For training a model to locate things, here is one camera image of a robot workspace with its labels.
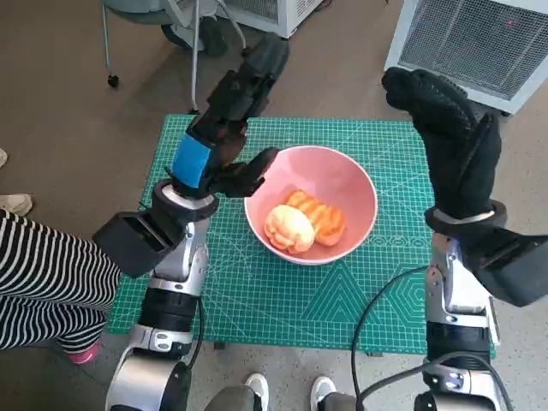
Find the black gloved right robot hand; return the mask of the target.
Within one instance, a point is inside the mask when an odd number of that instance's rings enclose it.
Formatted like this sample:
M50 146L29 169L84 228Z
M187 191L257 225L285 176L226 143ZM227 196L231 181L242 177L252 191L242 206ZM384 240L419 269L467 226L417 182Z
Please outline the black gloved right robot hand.
M388 68L381 83L388 105L407 112L423 140L436 209L455 220L493 212L498 119L478 119L463 89L423 69Z

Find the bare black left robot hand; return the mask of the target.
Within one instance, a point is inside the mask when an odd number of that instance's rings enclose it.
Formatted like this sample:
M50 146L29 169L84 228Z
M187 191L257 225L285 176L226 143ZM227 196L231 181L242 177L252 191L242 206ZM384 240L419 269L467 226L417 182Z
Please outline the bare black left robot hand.
M267 147L248 163L236 159L247 143L247 121L267 106L288 58L288 41L267 33L240 67L219 81L207 99L208 109L193 119L177 148L170 169L177 192L195 199L216 193L245 198L263 184L279 153L276 147Z

